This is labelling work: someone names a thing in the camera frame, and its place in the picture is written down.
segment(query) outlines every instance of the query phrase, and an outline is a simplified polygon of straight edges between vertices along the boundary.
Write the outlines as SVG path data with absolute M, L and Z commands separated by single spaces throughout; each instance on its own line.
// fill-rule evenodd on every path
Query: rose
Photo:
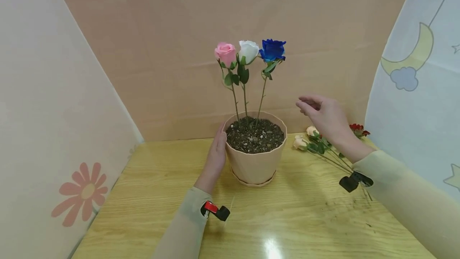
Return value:
M 293 143 L 293 147 L 295 149 L 300 149 L 300 150 L 302 150 L 304 147 L 307 147 L 307 144 L 304 140 L 305 139 L 302 136 L 296 135 L 294 143 Z
M 284 44 L 286 41 L 277 41 L 267 39 L 262 41 L 262 49 L 259 50 L 261 58 L 265 62 L 271 62 L 275 60 L 285 60 Z
M 254 41 L 240 41 L 240 52 L 238 53 L 240 57 L 240 62 L 242 65 L 251 64 L 254 59 L 257 57 L 259 46 Z
M 230 43 L 221 42 L 214 49 L 214 55 L 220 62 L 225 64 L 226 68 L 230 68 L 231 63 L 236 61 L 236 49 Z
M 316 132 L 317 134 L 319 134 L 318 129 L 316 129 L 315 126 L 309 126 L 309 127 L 307 128 L 306 132 L 307 132 L 307 134 L 308 134 L 309 136 L 315 136 L 315 132 Z
M 367 130 L 364 130 L 364 126 L 359 125 L 359 124 L 351 124 L 350 129 L 353 131 L 353 133 L 356 135 L 356 137 L 361 138 L 361 137 L 366 137 L 367 135 L 370 135 L 370 132 Z

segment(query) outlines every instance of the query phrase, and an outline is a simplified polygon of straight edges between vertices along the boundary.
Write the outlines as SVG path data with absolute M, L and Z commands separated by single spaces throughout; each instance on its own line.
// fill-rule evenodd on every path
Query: flower pot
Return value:
M 256 118 L 257 113 L 257 111 L 248 111 L 248 116 Z M 246 114 L 244 112 L 239 114 L 240 118 L 245 116 Z M 241 184 L 250 187 L 262 187 L 272 181 L 276 169 L 278 168 L 278 163 L 281 161 L 281 153 L 286 144 L 288 133 L 288 129 L 284 122 L 278 117 L 261 111 L 259 118 L 270 120 L 281 128 L 284 133 L 284 140 L 280 146 L 270 152 L 258 154 L 248 154 L 235 150 L 228 143 L 226 147 L 233 175 L 235 175 Z M 230 117 L 225 122 L 223 131 L 226 131 L 236 120 L 236 114 Z

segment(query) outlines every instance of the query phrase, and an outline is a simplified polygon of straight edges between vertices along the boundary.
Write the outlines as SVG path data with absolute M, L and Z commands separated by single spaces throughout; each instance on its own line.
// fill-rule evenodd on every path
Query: white rose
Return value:
M 253 41 L 240 41 L 240 52 L 238 55 L 240 56 L 240 60 L 243 56 L 246 57 L 246 65 L 251 64 L 254 59 L 257 57 L 259 46 Z
M 318 129 L 316 129 L 315 126 L 309 126 L 309 127 L 307 128 L 307 131 L 306 131 L 306 132 L 307 132 L 307 135 L 308 135 L 308 136 L 314 136 L 314 135 L 315 135 L 315 132 L 317 132 L 317 134 L 319 134 Z
M 300 135 L 295 136 L 293 147 L 295 149 L 300 149 L 300 147 L 307 147 L 306 142 L 303 140 L 303 137 Z

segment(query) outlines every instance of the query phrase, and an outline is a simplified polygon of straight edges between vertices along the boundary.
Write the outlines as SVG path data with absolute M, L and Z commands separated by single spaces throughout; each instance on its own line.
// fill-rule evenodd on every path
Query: black clip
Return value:
M 221 206 L 215 216 L 218 217 L 219 220 L 225 221 L 230 216 L 230 210 L 225 206 Z
M 221 206 L 218 208 L 215 204 L 211 201 L 206 201 L 205 204 L 201 207 L 201 214 L 208 217 L 209 213 L 214 214 L 219 220 L 226 221 L 227 218 L 230 216 L 230 210 L 227 207 Z
M 345 190 L 348 191 L 348 193 L 352 192 L 353 190 L 358 188 L 358 184 L 360 182 L 363 182 L 366 187 L 370 187 L 373 185 L 373 181 L 371 178 L 358 173 L 358 172 L 353 172 L 350 177 L 345 176 L 343 177 L 340 181 L 339 184 L 342 186 Z

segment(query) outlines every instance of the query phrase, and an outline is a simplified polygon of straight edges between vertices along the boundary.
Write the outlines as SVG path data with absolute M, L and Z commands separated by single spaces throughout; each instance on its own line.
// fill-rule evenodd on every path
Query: pink flower print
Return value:
M 62 184 L 59 189 L 59 193 L 66 196 L 72 196 L 65 201 L 57 205 L 53 211 L 51 211 L 51 217 L 60 216 L 64 211 L 70 208 L 64 218 L 62 225 L 64 227 L 70 227 L 75 223 L 80 208 L 83 207 L 81 212 L 81 219 L 88 221 L 91 214 L 93 213 L 93 201 L 97 205 L 102 206 L 105 202 L 103 194 L 106 194 L 109 189 L 107 187 L 101 187 L 101 185 L 107 179 L 105 174 L 99 177 L 101 171 L 101 164 L 94 163 L 91 177 L 86 163 L 81 163 L 80 172 L 75 171 L 72 174 L 72 179 L 75 183 L 66 182 Z

